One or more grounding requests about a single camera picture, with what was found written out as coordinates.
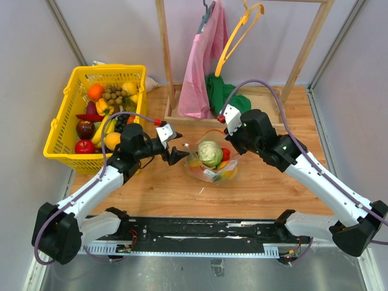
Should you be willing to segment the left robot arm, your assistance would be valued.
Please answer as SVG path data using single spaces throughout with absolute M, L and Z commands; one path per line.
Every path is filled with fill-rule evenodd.
M 69 263 L 89 243 L 106 235 L 122 240 L 129 235 L 128 216 L 117 209 L 89 218 L 89 213 L 109 194 L 122 187 L 141 168 L 141 160 L 157 155 L 172 166 L 188 156 L 188 152 L 169 148 L 168 142 L 182 137 L 163 122 L 150 138 L 139 124 L 124 127 L 120 142 L 102 169 L 77 192 L 56 204 L 43 204 L 36 217 L 32 237 L 34 256 L 46 264 L 39 253 L 53 262 Z

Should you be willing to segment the green orange mango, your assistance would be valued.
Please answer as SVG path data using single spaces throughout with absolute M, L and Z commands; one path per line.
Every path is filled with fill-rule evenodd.
M 217 171 L 222 170 L 224 167 L 227 166 L 228 163 L 229 163 L 229 161 L 221 161 L 221 162 L 216 166 L 216 170 L 217 170 Z

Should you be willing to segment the green cabbage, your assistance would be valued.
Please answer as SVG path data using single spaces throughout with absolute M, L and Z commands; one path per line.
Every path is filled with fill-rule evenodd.
M 198 145 L 200 161 L 207 167 L 216 167 L 222 160 L 222 150 L 215 141 L 202 141 Z

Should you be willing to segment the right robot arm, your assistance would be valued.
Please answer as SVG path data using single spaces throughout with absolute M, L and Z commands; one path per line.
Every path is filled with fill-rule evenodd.
M 277 134 L 261 110 L 240 113 L 229 105 L 219 120 L 227 126 L 225 139 L 240 155 L 257 154 L 267 165 L 306 186 L 333 212 L 332 216 L 322 216 L 286 210 L 274 228 L 279 241 L 309 236 L 333 242 L 350 256 L 362 255 L 386 221 L 387 204 L 372 202 L 346 186 L 293 135 Z

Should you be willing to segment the clear zip top bag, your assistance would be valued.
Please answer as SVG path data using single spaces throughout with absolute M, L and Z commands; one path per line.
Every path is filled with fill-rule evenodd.
M 223 183 L 238 173 L 239 154 L 225 140 L 224 132 L 209 130 L 197 142 L 185 143 L 187 173 L 204 182 Z

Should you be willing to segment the red bell pepper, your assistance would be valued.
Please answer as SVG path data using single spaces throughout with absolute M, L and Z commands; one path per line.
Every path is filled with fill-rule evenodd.
M 222 148 L 222 160 L 221 161 L 229 161 L 230 160 L 230 150 L 228 148 Z

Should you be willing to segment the yellow apple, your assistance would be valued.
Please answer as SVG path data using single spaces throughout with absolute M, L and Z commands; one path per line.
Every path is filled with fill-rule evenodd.
M 227 170 L 225 172 L 222 172 L 220 175 L 219 175 L 219 180 L 221 182 L 224 182 L 224 181 L 230 181 L 230 180 L 233 180 L 235 178 L 235 176 L 237 175 L 238 173 L 238 169 L 235 167 L 233 170 Z

